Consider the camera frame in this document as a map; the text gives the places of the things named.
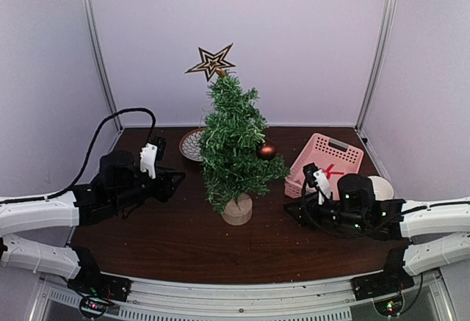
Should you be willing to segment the red ribbon ornament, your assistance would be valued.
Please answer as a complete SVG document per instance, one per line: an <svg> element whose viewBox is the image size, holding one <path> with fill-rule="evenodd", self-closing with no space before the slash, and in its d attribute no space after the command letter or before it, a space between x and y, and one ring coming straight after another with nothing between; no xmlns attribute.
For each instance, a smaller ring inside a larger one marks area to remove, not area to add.
<svg viewBox="0 0 470 321"><path fill-rule="evenodd" d="M335 165L330 164L326 169L323 169L323 173L325 174L327 179L330 179L332 176L343 176L344 172L337 171L334 169Z"/></svg>

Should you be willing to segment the red christmas ball ornament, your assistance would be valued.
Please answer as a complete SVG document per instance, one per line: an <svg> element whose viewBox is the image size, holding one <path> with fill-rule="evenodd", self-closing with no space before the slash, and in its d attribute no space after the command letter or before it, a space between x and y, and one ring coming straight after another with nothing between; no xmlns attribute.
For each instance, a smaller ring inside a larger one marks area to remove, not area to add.
<svg viewBox="0 0 470 321"><path fill-rule="evenodd" d="M274 143L266 139L262 144L256 149L256 156L264 161L270 161L274 159L277 155L277 150Z"/></svg>

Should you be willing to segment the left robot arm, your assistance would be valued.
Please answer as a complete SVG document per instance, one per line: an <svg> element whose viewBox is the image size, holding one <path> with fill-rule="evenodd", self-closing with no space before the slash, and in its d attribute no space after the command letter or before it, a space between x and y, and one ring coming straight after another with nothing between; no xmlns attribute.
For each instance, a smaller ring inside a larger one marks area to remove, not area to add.
<svg viewBox="0 0 470 321"><path fill-rule="evenodd" d="M92 226L121 214L127 218L149 198L166 202L185 174L157 165L154 148L146 148L137 164L128 151L113 151L100 159L89 184L63 193L1 202L1 266L49 273L77 281L91 295L101 293L105 277L86 248L58 248L18 236L22 231L50 227Z"/></svg>

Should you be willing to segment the small green christmas tree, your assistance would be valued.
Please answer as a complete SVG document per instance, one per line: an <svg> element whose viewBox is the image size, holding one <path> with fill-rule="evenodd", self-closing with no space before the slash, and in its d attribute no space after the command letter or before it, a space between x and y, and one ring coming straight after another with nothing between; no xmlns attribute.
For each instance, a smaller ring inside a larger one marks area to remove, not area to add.
<svg viewBox="0 0 470 321"><path fill-rule="evenodd" d="M265 140L267 120L256 107L257 89L244 91L239 79L220 68L209 85L212 109L200 139L203 178L209 203L229 225L241 226L252 217L250 194L266 195L268 184L290 174L277 153L270 161L256 156Z"/></svg>

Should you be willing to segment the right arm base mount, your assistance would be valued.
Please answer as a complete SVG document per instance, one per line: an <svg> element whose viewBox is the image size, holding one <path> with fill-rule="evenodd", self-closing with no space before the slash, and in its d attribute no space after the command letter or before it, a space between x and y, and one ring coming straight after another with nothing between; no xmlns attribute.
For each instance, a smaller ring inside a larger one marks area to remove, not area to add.
<svg viewBox="0 0 470 321"><path fill-rule="evenodd" d="M351 286L355 299L373 299L375 311L383 317L398 317L406 311L403 292L415 285L414 278L405 272L406 248L388 252L383 270L354 277Z"/></svg>

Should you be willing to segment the gold star ornament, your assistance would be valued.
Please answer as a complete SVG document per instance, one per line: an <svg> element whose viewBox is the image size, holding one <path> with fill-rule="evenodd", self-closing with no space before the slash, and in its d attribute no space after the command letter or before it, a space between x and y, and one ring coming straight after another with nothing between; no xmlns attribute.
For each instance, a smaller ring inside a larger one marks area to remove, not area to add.
<svg viewBox="0 0 470 321"><path fill-rule="evenodd" d="M203 49L198 48L200 62L190 69L186 70L185 73L203 73L206 81L210 81L213 75L216 74L218 68L225 70L226 68L235 68L236 65L227 60L229 51L231 50L233 43L229 44L225 48L222 48L218 52L212 53Z"/></svg>

